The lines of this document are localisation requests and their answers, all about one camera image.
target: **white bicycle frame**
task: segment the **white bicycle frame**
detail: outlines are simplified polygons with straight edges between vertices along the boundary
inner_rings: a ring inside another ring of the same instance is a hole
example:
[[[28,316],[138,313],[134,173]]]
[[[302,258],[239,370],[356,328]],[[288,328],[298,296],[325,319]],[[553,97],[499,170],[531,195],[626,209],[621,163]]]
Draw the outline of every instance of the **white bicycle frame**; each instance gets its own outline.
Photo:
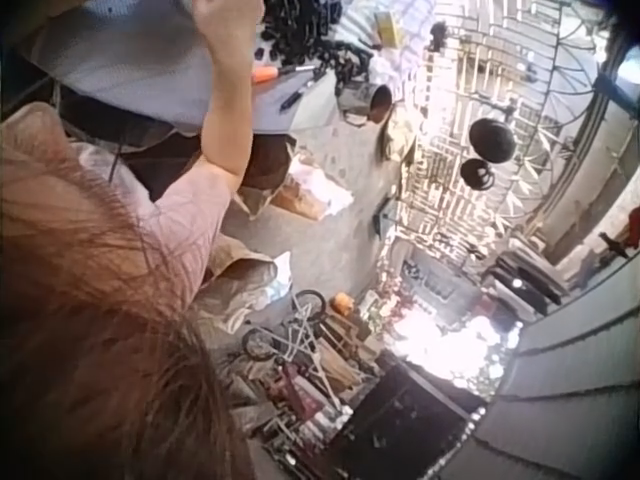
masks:
[[[311,358],[314,366],[314,368],[310,369],[310,373],[320,379],[322,385],[329,394],[329,399],[331,400],[334,408],[340,408],[340,400],[336,397],[333,389],[331,388],[331,385],[329,385],[327,375],[322,368],[318,343],[316,342],[316,339],[314,337],[313,328],[309,324],[309,317],[311,316],[311,304],[300,306],[295,295],[293,296],[293,302],[296,306],[296,311],[293,315],[293,318],[283,323],[283,326],[285,327],[286,338],[260,326],[257,326],[255,328],[263,335],[268,336],[269,338],[275,340],[286,348],[286,350],[282,352],[281,350],[275,349],[271,345],[268,345],[268,348],[273,353],[280,356],[285,362],[292,362],[294,357],[299,353],[308,355]]]

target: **yellow box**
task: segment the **yellow box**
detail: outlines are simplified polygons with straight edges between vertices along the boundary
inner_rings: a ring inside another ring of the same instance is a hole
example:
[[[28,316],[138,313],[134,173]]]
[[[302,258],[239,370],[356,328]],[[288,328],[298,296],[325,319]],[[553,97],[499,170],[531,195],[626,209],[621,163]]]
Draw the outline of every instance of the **yellow box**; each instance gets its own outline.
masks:
[[[378,25],[380,43],[384,48],[399,48],[401,32],[391,12],[376,12],[374,14]]]

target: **orange-handled tool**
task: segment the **orange-handled tool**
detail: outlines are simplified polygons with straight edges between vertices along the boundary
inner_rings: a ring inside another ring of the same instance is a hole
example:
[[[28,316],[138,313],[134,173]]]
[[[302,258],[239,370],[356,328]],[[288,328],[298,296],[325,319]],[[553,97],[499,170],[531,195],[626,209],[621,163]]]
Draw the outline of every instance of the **orange-handled tool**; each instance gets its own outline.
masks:
[[[254,68],[253,72],[251,72],[251,83],[265,83],[271,80],[275,80],[278,77],[283,75],[289,75],[297,72],[309,72],[315,69],[315,65],[303,65],[301,67],[291,65],[288,67],[258,67]]]

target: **gray siding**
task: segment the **gray siding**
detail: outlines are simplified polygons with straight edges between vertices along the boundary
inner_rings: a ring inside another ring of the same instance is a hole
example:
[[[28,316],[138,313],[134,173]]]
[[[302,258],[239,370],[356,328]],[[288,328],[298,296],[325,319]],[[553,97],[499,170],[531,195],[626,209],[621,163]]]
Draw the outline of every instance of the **gray siding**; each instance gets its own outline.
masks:
[[[640,255],[610,274],[523,331],[498,395],[435,478],[609,478],[640,448]]]

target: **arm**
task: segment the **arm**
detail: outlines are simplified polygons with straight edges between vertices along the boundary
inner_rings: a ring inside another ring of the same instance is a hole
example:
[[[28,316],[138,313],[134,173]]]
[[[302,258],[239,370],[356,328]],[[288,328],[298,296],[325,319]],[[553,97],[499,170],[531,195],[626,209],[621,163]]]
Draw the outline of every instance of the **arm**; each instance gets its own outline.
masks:
[[[193,0],[193,18],[211,55],[213,90],[202,156],[236,191],[251,155],[251,69],[262,0]]]
[[[251,64],[213,61],[213,93],[202,128],[202,155],[231,191],[242,182],[253,139]]]

